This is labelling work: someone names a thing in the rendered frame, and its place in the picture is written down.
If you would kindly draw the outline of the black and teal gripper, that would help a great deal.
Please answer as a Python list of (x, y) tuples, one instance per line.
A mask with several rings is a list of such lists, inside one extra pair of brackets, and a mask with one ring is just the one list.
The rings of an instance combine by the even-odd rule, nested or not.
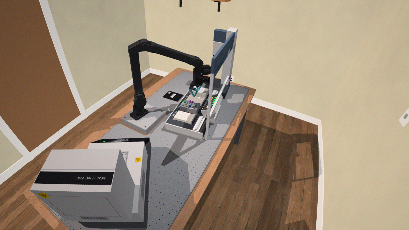
[[(192, 93), (193, 97), (196, 96), (197, 92), (200, 90), (201, 86), (203, 85), (203, 82), (200, 85), (195, 84), (196, 78), (200, 78), (200, 77), (193, 76), (193, 81), (190, 83), (190, 87), (189, 87), (189, 90)], [(194, 88), (193, 86), (196, 86), (196, 88)], [(193, 91), (196, 91), (195, 95), (193, 94)]]

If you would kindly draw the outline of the white well plate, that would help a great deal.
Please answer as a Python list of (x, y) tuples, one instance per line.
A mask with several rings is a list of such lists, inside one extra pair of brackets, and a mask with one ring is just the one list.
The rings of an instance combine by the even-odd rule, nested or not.
[(180, 122), (185, 122), (185, 123), (192, 123), (193, 119), (195, 118), (195, 114), (183, 112), (183, 111), (178, 111), (174, 117), (174, 120), (178, 120)]
[(188, 100), (188, 101), (191, 100), (193, 102), (200, 103), (200, 106), (202, 106), (205, 99), (201, 98), (201, 97), (197, 97), (197, 96), (193, 97), (193, 96), (189, 95), (186, 100)]

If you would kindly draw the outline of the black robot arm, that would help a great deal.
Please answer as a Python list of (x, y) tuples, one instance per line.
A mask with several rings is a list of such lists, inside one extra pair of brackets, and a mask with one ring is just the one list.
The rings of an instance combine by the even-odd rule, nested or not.
[(211, 66), (204, 65), (203, 61), (199, 57), (191, 54), (186, 54), (181, 51), (168, 48), (166, 46), (142, 38), (141, 40), (138, 40), (128, 46), (128, 53), (130, 57), (132, 78), (135, 90), (133, 112), (130, 113), (130, 116), (135, 120), (139, 120), (149, 113), (148, 110), (144, 109), (147, 101), (142, 88), (141, 71), (139, 65), (140, 51), (149, 51), (151, 53), (161, 54), (163, 56), (192, 65), (194, 66), (193, 76), (200, 77), (196, 78), (195, 84), (200, 85), (203, 82), (207, 86), (210, 85), (210, 77), (203, 75), (211, 74)]

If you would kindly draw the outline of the black flat rectangular pad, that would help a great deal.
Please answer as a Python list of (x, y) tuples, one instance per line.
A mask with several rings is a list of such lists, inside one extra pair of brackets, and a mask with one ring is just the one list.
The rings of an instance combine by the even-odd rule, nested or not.
[(179, 93), (174, 93), (174, 92), (172, 92), (172, 91), (169, 91), (169, 92), (167, 92), (163, 97), (164, 97), (164, 98), (168, 98), (168, 99), (170, 99), (170, 100), (179, 101), (180, 98), (183, 97), (183, 95), (182, 95), (182, 94), (179, 94)]

